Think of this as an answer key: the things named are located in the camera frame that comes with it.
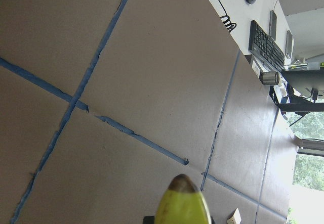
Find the black box with label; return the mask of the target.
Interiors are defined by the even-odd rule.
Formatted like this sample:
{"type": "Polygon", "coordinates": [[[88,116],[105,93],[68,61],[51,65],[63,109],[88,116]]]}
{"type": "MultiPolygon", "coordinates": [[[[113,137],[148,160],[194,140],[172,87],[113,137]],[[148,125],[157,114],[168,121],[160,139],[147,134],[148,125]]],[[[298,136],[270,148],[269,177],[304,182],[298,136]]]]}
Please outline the black box with label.
{"type": "Polygon", "coordinates": [[[259,61],[254,55],[251,55],[251,59],[250,59],[250,65],[253,69],[253,71],[257,74],[257,76],[260,78],[260,75],[263,72],[268,72],[271,70],[268,70],[267,67],[265,67],[263,65],[263,63],[261,61],[259,61]]]}

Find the metal cup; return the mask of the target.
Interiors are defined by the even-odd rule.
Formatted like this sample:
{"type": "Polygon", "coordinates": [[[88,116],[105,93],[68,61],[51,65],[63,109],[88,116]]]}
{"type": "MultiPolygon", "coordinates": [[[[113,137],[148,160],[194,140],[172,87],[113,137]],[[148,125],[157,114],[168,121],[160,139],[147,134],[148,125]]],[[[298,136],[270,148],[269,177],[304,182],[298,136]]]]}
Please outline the metal cup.
{"type": "Polygon", "coordinates": [[[273,86],[279,84],[279,73],[276,71],[263,72],[260,75],[260,80],[265,86],[273,86]]]}

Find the black keyboard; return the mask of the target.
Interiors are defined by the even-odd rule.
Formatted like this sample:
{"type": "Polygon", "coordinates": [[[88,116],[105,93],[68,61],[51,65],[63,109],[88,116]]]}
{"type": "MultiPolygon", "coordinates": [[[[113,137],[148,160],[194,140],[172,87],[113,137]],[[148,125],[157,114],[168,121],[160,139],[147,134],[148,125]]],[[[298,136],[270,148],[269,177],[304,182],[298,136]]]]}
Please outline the black keyboard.
{"type": "Polygon", "coordinates": [[[285,56],[275,41],[252,20],[250,23],[249,51],[268,68],[285,71],[285,56]]]}

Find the paper tag label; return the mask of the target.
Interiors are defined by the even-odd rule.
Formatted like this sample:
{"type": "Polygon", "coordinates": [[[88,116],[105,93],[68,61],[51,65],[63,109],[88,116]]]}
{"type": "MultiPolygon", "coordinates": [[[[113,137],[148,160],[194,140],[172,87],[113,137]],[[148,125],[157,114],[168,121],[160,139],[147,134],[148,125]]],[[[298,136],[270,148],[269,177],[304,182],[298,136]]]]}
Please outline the paper tag label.
{"type": "Polygon", "coordinates": [[[240,224],[241,223],[241,216],[240,216],[240,212],[239,212],[239,209],[237,208],[232,217],[230,217],[228,220],[227,220],[227,224],[240,224]]]}

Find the black monitor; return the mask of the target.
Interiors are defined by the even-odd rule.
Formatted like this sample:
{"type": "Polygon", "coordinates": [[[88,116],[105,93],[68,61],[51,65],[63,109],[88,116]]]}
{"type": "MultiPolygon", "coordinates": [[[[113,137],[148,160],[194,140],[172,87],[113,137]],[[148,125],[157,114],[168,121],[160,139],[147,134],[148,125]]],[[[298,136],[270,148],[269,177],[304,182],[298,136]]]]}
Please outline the black monitor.
{"type": "MultiPolygon", "coordinates": [[[[300,92],[301,95],[308,94],[313,100],[318,98],[323,99],[323,70],[299,70],[299,71],[282,71],[281,75],[286,80],[288,85],[300,92]]],[[[293,100],[290,103],[276,104],[282,112],[323,112],[323,103],[310,102],[302,97],[294,96],[298,100],[293,100]]]]}

